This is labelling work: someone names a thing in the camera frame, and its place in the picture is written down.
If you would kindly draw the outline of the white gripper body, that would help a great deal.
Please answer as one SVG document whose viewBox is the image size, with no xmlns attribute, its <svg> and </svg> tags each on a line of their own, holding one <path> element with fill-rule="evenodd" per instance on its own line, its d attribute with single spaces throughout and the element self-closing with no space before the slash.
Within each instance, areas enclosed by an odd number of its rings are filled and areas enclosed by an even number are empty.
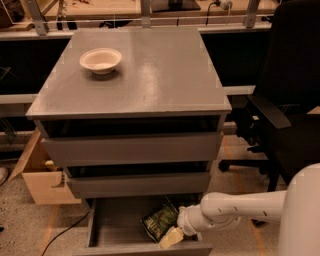
<svg viewBox="0 0 320 256">
<path fill-rule="evenodd" d="M 221 208 L 191 205 L 180 207 L 177 218 L 179 229 L 187 236 L 208 230 L 230 230 L 238 226 L 241 218 L 225 213 Z"/>
</svg>

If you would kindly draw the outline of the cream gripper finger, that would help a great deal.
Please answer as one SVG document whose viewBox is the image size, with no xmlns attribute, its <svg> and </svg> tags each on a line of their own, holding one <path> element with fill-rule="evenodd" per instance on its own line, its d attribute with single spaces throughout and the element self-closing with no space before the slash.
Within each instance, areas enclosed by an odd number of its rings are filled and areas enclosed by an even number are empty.
<svg viewBox="0 0 320 256">
<path fill-rule="evenodd" d="M 178 227 L 171 227 L 163 238 L 159 242 L 159 246 L 162 249 L 168 249 L 169 247 L 181 242 L 184 238 L 184 234 Z"/>
</svg>

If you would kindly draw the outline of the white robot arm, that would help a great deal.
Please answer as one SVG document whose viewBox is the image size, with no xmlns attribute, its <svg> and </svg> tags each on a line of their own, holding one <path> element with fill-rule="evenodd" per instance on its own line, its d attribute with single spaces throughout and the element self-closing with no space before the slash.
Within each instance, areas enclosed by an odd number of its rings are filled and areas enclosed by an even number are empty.
<svg viewBox="0 0 320 256">
<path fill-rule="evenodd" d="M 168 249 L 205 230 L 233 228 L 243 216 L 280 224 L 278 256 L 320 256 L 320 164 L 300 170 L 283 191 L 206 194 L 198 205 L 179 210 L 177 225 L 160 247 Z"/>
</svg>

